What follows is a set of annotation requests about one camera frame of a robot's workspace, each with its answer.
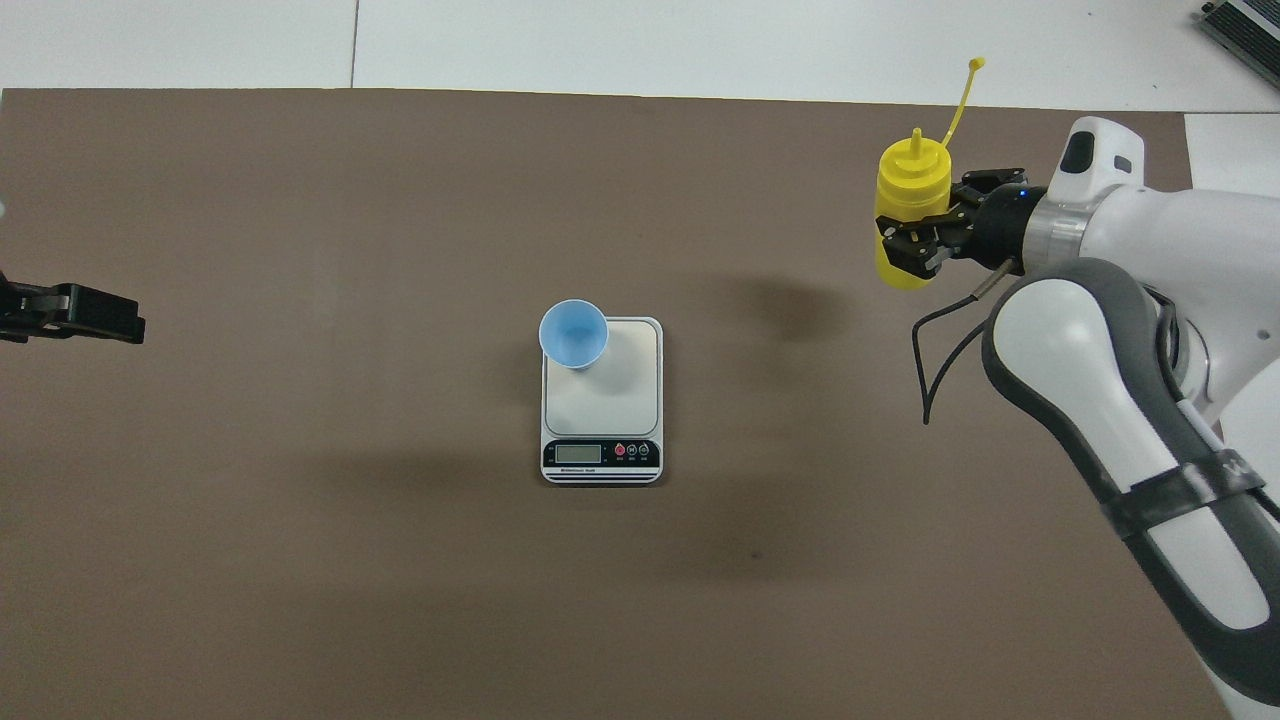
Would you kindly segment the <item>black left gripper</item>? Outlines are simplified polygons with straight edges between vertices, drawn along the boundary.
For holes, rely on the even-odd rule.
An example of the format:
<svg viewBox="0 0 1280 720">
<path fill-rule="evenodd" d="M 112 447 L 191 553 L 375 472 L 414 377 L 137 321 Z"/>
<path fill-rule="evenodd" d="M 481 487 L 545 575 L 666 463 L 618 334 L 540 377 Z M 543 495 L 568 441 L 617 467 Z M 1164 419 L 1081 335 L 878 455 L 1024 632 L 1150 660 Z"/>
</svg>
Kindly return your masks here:
<svg viewBox="0 0 1280 720">
<path fill-rule="evenodd" d="M 60 313 L 68 310 L 68 328 Z M 69 340 L 76 333 L 128 345 L 145 342 L 146 320 L 140 302 L 119 295 L 70 284 L 58 287 L 23 284 L 1 273 L 1 341 L 24 345 L 31 338 Z"/>
</svg>

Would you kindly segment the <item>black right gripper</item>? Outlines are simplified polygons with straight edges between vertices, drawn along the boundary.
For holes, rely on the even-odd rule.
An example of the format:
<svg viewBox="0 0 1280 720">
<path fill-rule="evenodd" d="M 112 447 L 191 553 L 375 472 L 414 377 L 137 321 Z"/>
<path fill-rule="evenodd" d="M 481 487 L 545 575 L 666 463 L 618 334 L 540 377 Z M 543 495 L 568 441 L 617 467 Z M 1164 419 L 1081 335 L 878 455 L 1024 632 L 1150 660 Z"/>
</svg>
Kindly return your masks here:
<svg viewBox="0 0 1280 720">
<path fill-rule="evenodd" d="M 933 281 L 948 256 L 996 269 L 1011 260 L 1023 269 L 1023 245 L 1033 211 L 1048 188 L 1029 186 L 1021 167 L 965 170 L 954 182 L 952 205 L 964 215 L 959 229 L 951 213 L 900 220 L 878 215 L 876 228 L 888 266 L 919 281 Z"/>
</svg>

